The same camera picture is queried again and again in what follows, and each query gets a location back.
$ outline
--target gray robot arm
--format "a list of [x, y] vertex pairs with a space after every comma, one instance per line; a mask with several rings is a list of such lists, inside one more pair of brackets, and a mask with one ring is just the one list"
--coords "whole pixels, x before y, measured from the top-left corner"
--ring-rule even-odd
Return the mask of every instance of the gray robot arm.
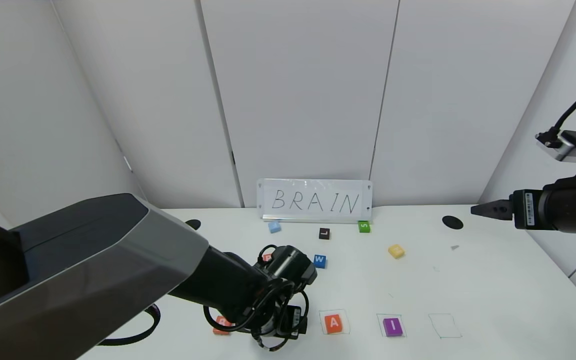
[[316, 278], [292, 246], [251, 266], [132, 194], [85, 200], [8, 234], [0, 235], [0, 358], [77, 358], [169, 293], [244, 325], [227, 330], [288, 339], [293, 324], [281, 309]]

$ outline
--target black l block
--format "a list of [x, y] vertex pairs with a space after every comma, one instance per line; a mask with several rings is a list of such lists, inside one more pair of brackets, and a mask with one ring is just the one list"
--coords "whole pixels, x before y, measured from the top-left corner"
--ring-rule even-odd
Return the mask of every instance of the black l block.
[[330, 240], [330, 229], [325, 227], [319, 228], [319, 238], [323, 240]]

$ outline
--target yellow block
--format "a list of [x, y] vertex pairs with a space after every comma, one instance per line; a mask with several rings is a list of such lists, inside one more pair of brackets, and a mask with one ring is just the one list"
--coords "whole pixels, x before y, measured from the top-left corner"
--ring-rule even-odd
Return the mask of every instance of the yellow block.
[[389, 247], [388, 252], [395, 259], [399, 259], [400, 257], [404, 256], [404, 254], [406, 254], [406, 251], [404, 251], [400, 244], [394, 244], [393, 246]]

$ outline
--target green letter block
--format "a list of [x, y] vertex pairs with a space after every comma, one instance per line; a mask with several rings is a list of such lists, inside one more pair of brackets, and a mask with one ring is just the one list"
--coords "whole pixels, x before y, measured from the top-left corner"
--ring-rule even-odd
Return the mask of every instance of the green letter block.
[[370, 233], [370, 223], [368, 221], [359, 221], [359, 232]]

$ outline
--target sign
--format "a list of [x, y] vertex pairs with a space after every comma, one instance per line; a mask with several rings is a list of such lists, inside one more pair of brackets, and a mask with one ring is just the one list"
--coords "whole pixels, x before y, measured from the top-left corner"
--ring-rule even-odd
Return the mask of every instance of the sign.
[[373, 218], [368, 180], [260, 178], [256, 186], [256, 207], [265, 221], [350, 224]]

